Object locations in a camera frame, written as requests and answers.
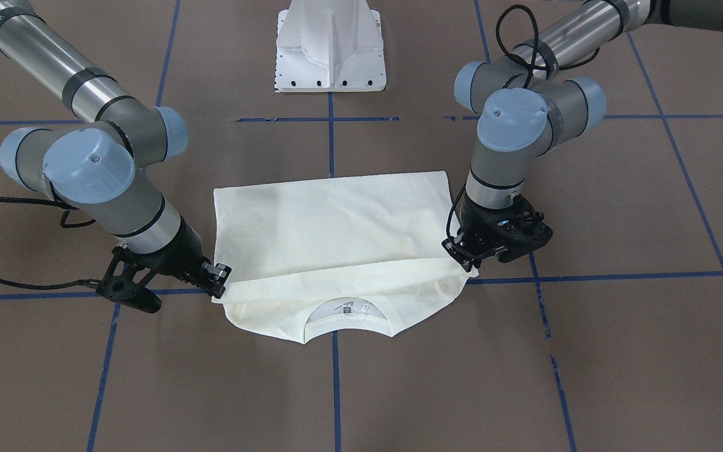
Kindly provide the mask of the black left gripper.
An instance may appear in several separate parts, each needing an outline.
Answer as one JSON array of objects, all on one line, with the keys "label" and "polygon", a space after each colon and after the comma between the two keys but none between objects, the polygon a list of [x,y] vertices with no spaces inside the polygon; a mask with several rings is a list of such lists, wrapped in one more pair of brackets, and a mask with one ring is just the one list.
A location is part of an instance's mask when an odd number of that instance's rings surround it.
[{"label": "black left gripper", "polygon": [[502,209],[482,208],[462,188],[451,204],[442,248],[465,272],[479,269],[483,260],[495,257],[509,263],[544,247],[553,229],[522,195]]}]

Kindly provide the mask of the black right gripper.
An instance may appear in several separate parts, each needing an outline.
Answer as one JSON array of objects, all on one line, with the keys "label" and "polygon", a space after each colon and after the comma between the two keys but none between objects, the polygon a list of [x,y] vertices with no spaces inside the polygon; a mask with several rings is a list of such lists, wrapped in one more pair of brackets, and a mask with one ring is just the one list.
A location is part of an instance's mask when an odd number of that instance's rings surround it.
[{"label": "black right gripper", "polygon": [[226,264],[210,263],[197,235],[180,235],[152,254],[137,254],[121,247],[112,249],[112,254],[97,294],[145,313],[158,312],[163,305],[161,298],[147,288],[157,275],[175,277],[220,299],[232,272]]}]

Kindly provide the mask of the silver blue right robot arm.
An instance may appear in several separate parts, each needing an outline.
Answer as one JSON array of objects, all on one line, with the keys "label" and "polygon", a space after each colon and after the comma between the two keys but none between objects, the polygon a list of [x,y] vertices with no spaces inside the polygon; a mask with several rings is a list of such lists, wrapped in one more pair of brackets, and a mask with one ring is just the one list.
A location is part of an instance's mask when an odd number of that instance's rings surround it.
[{"label": "silver blue right robot arm", "polygon": [[23,188],[42,193],[37,204],[84,212],[117,240],[103,277],[71,286],[146,313],[163,305],[148,288],[157,275],[221,298],[229,267],[204,255],[197,232],[143,172],[186,149],[181,115],[143,105],[28,1],[0,1],[0,53],[82,121],[62,131],[23,127],[0,146],[3,171]]}]

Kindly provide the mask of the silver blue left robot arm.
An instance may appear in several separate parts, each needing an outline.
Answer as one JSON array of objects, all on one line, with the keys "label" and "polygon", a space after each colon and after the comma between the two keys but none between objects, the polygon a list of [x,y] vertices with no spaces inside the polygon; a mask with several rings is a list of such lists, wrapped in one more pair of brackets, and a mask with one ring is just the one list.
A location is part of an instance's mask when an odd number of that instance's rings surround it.
[{"label": "silver blue left robot arm", "polygon": [[467,180],[454,208],[459,227],[442,243],[466,271],[495,257],[507,263],[545,246],[553,229],[522,195],[534,158],[594,128],[606,114],[606,94],[587,77],[554,81],[560,72],[590,63],[601,46],[646,24],[723,33],[723,1],[584,1],[540,31],[523,4],[505,9],[525,13],[532,36],[491,62],[473,61],[459,70],[454,97],[478,116]]}]

